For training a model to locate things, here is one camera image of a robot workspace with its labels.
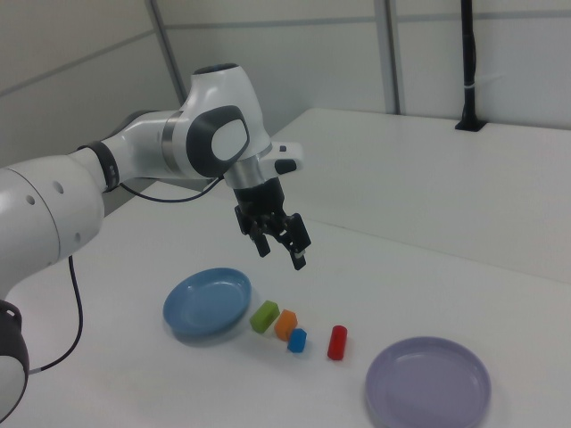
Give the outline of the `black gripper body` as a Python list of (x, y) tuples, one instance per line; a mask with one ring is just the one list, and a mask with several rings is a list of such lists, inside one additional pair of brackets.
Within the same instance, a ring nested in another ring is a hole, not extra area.
[(261, 185), (245, 189), (235, 189), (237, 218), (257, 218), (260, 216), (285, 218), (283, 209), (285, 196), (278, 177), (271, 178)]

